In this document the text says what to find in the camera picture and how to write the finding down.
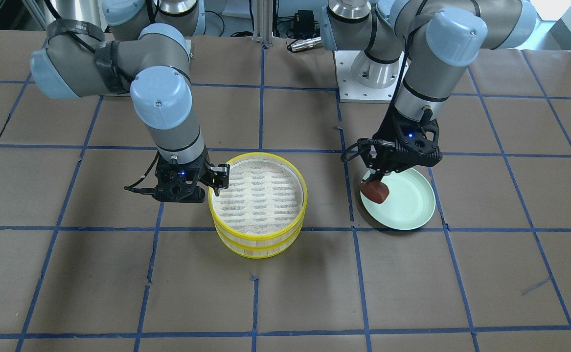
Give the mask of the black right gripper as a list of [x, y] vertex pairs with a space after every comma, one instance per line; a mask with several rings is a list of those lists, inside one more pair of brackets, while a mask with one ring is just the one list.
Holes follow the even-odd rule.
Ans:
[[159, 154], [156, 166], [157, 190], [187, 192], [187, 188], [193, 190], [198, 187], [198, 183], [202, 183], [218, 197], [221, 189], [229, 188], [230, 172], [229, 163], [214, 166], [208, 153], [202, 153], [188, 163], [171, 162]]

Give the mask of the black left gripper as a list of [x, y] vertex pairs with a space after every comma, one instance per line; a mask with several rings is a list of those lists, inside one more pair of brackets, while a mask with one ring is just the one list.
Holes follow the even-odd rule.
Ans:
[[384, 176], [392, 172], [401, 173], [414, 166], [428, 166], [428, 158], [423, 154], [413, 153], [405, 149], [390, 147], [374, 147], [376, 154], [367, 158], [367, 183], [382, 182]]

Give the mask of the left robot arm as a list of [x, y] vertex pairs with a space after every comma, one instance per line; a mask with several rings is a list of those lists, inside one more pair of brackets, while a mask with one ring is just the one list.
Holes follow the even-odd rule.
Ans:
[[393, 88], [385, 118], [356, 147], [365, 187], [441, 159], [440, 110], [480, 49], [520, 46], [537, 12], [528, 0], [330, 0], [322, 9], [322, 45], [357, 51], [349, 73], [370, 89]]

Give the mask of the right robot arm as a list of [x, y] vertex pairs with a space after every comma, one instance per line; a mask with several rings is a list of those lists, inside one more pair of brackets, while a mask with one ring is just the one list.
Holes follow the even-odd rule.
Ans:
[[82, 14], [46, 0], [47, 45], [30, 59], [33, 80], [52, 99], [128, 94], [157, 147], [148, 170], [157, 185], [126, 186], [160, 202], [201, 203], [229, 187], [230, 166], [211, 163], [193, 109], [185, 36], [205, 28], [202, 0], [105, 0], [113, 40]]

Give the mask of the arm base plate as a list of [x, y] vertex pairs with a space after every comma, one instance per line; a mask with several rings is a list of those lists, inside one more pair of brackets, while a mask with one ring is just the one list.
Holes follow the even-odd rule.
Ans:
[[373, 60], [364, 50], [334, 52], [335, 73], [342, 102], [390, 103], [404, 54], [395, 62]]

